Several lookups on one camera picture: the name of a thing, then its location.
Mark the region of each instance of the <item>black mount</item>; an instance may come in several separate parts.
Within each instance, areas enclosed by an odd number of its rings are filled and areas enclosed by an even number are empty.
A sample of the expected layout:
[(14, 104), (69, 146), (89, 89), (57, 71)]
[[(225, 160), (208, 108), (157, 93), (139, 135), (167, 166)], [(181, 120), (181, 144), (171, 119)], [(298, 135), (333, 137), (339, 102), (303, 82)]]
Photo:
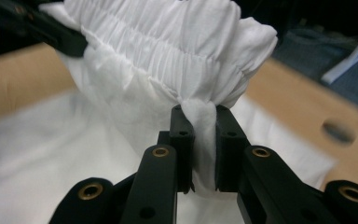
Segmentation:
[[(194, 132), (181, 107), (160, 132), (138, 172), (116, 185), (100, 178), (76, 184), (50, 224), (175, 223), (177, 192), (188, 193)], [(217, 107), (216, 189), (238, 192), (245, 223), (358, 223), (358, 185), (346, 180), (324, 192), (303, 182), (272, 149), (251, 146), (229, 109)]]
[(0, 0), (0, 28), (18, 36), (30, 35), (68, 56), (83, 56), (88, 45), (86, 38), (78, 31), (69, 29), (37, 9), (38, 4), (54, 1), (28, 0), (27, 2), (28, 4), (23, 1)]

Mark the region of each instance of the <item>white cloth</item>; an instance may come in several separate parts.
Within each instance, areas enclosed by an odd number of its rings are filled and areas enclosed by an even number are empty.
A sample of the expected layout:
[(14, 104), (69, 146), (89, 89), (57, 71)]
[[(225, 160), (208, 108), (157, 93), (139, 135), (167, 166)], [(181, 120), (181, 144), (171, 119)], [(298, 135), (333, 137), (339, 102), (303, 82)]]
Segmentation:
[(196, 192), (214, 192), (216, 105), (233, 106), (270, 55), (276, 32), (240, 20), (229, 0), (66, 0), (41, 9), (80, 28), (83, 60), (64, 58), (78, 86), (142, 154), (180, 104), (197, 136)]
[[(332, 161), (241, 97), (231, 110), (252, 143), (271, 147), (306, 183), (319, 187)], [(0, 224), (48, 223), (77, 182), (116, 184), (140, 157), (107, 117), (78, 91), (0, 119)], [(233, 199), (232, 194), (225, 194)], [(178, 195), (178, 224), (243, 223), (235, 200)]]
[[(89, 100), (69, 92), (0, 120), (0, 223), (47, 223), (78, 181), (97, 176), (117, 183), (135, 172), (158, 132), (169, 130), (177, 104), (197, 136), (197, 194), (179, 195), (178, 223), (242, 223), (234, 200), (215, 199), (235, 195), (209, 195), (214, 106), (234, 105), (274, 48), (275, 31), (239, 20), (228, 0), (66, 0), (42, 8), (88, 39), (84, 58), (62, 59)], [(289, 152), (303, 147), (286, 159), (312, 186), (321, 181), (329, 159), (255, 105), (239, 104), (251, 142)]]

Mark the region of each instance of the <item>brass screw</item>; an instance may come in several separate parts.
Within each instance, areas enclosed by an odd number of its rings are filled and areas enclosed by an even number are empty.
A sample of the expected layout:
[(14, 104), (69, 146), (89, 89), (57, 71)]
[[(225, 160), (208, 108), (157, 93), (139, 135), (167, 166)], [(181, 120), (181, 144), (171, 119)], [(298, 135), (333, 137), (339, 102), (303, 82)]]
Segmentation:
[(81, 188), (80, 191), (77, 193), (77, 196), (79, 197), (79, 199), (86, 201), (100, 196), (102, 192), (103, 186), (98, 182), (94, 182)]
[(153, 156), (155, 157), (165, 157), (170, 154), (170, 151), (165, 147), (157, 147), (153, 149)]
[(271, 155), (271, 153), (269, 153), (264, 148), (254, 148), (252, 150), (252, 153), (257, 157), (262, 157), (262, 158), (266, 158), (266, 157), (269, 157)]
[(338, 192), (346, 199), (358, 203), (358, 189), (350, 186), (341, 186)]

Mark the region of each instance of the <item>table surface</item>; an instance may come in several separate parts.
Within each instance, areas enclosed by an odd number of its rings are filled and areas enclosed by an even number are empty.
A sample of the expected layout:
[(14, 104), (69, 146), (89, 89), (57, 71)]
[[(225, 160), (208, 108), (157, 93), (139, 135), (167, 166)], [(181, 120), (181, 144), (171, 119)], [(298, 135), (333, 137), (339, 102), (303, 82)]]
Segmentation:
[[(0, 118), (76, 87), (54, 50), (46, 45), (0, 56)], [(245, 93), (271, 116), (317, 148), (337, 159), (325, 182), (358, 183), (358, 107), (272, 59), (267, 60)], [(343, 144), (322, 126), (332, 120), (352, 133)]]

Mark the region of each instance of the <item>ruffled fabric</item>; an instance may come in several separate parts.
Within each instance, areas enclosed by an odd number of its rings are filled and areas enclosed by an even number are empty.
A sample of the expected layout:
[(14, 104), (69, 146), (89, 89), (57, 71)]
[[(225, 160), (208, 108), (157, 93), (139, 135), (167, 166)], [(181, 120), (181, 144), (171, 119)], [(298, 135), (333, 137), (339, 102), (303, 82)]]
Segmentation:
[(240, 20), (228, 0), (66, 0), (43, 9), (88, 39), (84, 59), (63, 57), (94, 104), (142, 155), (180, 104), (195, 128), (194, 183), (214, 191), (215, 106), (231, 107), (275, 47), (276, 32)]

